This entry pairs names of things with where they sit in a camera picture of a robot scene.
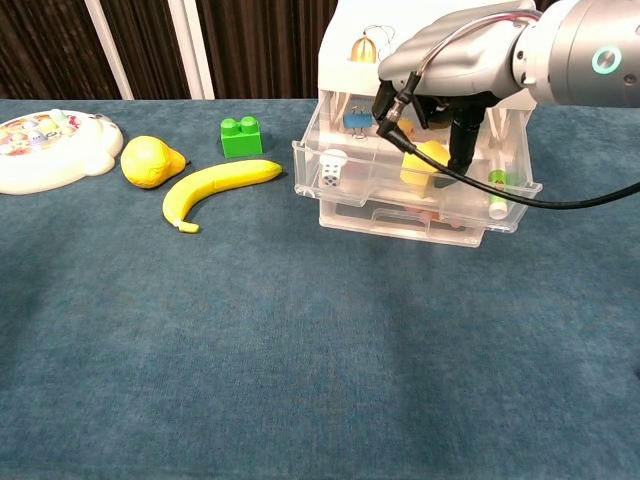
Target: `white dice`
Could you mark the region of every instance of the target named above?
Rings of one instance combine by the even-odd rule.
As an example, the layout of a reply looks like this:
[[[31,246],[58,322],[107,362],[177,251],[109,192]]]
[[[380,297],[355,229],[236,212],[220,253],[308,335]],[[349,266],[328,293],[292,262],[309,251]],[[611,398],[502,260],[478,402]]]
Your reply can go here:
[[[337,148],[329,148],[320,155],[322,165],[322,184],[325,187],[340,185],[340,173],[347,163],[347,154]]]

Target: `dark curtain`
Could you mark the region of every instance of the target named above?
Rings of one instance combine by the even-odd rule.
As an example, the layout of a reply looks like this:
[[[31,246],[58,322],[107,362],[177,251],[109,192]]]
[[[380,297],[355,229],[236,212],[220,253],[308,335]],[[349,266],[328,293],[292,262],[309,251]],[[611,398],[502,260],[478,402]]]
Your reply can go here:
[[[549,8],[549,5],[556,3],[559,0],[536,0],[536,5],[538,7],[538,10],[540,11],[545,11],[547,8]]]
[[[317,95],[337,0],[197,0],[216,98]]]
[[[0,0],[0,98],[121,98],[83,1]]]
[[[134,98],[191,98],[166,0],[101,4]]]

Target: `pear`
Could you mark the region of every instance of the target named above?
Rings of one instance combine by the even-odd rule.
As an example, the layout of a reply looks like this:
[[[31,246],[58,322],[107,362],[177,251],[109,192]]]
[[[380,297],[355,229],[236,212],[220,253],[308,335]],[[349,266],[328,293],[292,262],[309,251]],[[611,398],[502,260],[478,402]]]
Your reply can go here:
[[[125,178],[136,187],[154,188],[182,172],[184,156],[156,137],[142,135],[132,139],[120,156]]]

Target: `yellow banana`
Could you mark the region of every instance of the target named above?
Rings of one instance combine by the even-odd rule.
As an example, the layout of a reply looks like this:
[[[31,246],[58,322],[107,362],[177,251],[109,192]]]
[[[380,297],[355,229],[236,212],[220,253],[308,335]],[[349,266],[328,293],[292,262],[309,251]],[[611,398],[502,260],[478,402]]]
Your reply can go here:
[[[171,187],[164,197],[162,213],[179,231],[197,233],[200,227],[184,219],[200,200],[225,190],[267,182],[281,172],[282,167],[270,160],[241,160],[204,168]]]

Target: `blue binder clip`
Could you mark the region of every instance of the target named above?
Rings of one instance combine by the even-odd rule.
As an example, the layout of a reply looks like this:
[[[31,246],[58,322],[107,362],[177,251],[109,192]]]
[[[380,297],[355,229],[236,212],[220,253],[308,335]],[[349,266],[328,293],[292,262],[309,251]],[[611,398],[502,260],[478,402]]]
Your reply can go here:
[[[354,137],[366,138],[364,129],[373,126],[373,117],[370,113],[364,112],[364,107],[360,108],[361,110],[357,112],[358,107],[353,107],[352,113],[343,115],[342,125],[344,125],[344,128],[352,129]]]

